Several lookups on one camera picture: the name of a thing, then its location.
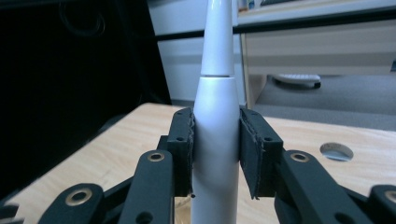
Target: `wooden table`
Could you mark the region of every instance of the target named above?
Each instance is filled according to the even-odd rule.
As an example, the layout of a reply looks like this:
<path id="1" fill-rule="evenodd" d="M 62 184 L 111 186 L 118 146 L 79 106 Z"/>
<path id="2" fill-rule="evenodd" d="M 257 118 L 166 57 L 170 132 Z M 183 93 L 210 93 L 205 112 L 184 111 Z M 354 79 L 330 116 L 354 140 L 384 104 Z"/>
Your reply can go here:
<path id="1" fill-rule="evenodd" d="M 17 217 L 37 223 L 53 200 L 78 183 L 95 183 L 104 190 L 134 175 L 141 154 L 155 149 L 168 135 L 173 114 L 181 107 L 145 104 L 99 135 L 85 147 L 37 179 L 9 202 L 20 206 Z M 396 185 L 396 132 L 265 118 L 284 147 L 314 155 L 342 186 L 368 195 L 371 186 Z M 323 143 L 351 148 L 352 161 L 331 161 L 321 155 Z M 238 223 L 278 223 L 274 200 L 250 200 L 243 173 L 239 177 Z"/>

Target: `table surface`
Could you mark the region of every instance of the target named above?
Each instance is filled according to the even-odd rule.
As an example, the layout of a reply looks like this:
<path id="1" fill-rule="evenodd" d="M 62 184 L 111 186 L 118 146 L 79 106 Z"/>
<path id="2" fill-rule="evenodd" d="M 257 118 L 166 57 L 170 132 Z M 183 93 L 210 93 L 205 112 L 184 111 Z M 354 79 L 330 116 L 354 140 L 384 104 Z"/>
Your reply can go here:
<path id="1" fill-rule="evenodd" d="M 134 175 L 139 157 L 155 149 L 168 135 L 173 114 L 182 107 L 144 104 L 106 132 L 58 164 L 8 203 L 19 205 L 17 217 L 37 223 L 53 200 L 79 183 L 95 183 L 104 190 Z M 265 118 L 284 141 L 284 148 L 315 156 L 338 184 L 368 195 L 371 186 L 396 185 L 396 132 L 385 132 L 288 119 Z M 346 145 L 351 161 L 332 161 L 321 155 L 324 143 Z M 278 223 L 274 199 L 251 200 L 240 170 L 238 223 Z"/>

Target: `white object on floor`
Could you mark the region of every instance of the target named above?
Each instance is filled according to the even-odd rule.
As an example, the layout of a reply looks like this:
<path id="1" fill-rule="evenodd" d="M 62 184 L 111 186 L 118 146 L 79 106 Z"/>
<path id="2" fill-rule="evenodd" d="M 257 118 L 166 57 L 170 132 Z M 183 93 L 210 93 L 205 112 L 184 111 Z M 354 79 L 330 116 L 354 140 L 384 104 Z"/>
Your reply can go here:
<path id="1" fill-rule="evenodd" d="M 272 75 L 277 81 L 291 84 L 313 83 L 315 88 L 320 87 L 320 76 L 312 74 L 275 74 Z"/>

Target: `black object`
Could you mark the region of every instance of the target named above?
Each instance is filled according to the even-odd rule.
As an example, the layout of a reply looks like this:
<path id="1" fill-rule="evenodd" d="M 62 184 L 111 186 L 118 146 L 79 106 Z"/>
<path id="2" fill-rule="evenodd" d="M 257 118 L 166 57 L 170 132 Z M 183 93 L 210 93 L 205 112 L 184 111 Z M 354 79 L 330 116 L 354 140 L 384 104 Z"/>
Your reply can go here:
<path id="1" fill-rule="evenodd" d="M 285 150 L 280 137 L 255 111 L 241 109 L 240 121 L 240 160 L 250 194 L 252 198 L 275 197 L 281 224 L 396 223 L 396 186 L 377 185 L 368 198 L 359 195 L 339 186 L 312 155 Z M 103 208 L 105 213 L 91 217 L 101 218 L 95 223 L 173 223 L 173 197 L 185 195 L 186 191 L 193 194 L 191 180 L 185 176 L 191 177 L 193 127 L 192 110 L 177 111 L 169 136 L 161 138 L 158 150 L 141 156 L 131 179 L 105 193 L 99 190 L 92 199 L 103 200 L 90 206 L 70 207 L 65 199 L 75 188 L 81 191 L 87 185 L 67 189 L 39 223 L 68 223 L 64 220 L 70 218 L 77 223 L 87 214 Z M 179 173 L 174 168 L 177 166 L 184 172 Z M 78 210 L 70 212 L 75 217 L 57 215 L 68 209 Z"/>
<path id="2" fill-rule="evenodd" d="M 0 201 L 110 119 L 170 105 L 143 0 L 0 0 Z"/>

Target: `white cylindrical object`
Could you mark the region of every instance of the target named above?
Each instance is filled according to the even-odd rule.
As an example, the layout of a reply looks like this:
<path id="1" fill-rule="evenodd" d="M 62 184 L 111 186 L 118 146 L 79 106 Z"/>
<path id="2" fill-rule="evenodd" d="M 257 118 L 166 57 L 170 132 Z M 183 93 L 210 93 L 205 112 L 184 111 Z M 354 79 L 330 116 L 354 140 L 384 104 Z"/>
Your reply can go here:
<path id="1" fill-rule="evenodd" d="M 209 0 L 201 74 L 233 75 L 233 16 L 231 0 Z"/>
<path id="2" fill-rule="evenodd" d="M 236 223 L 239 104 L 234 77 L 200 77 L 193 113 L 191 223 Z"/>

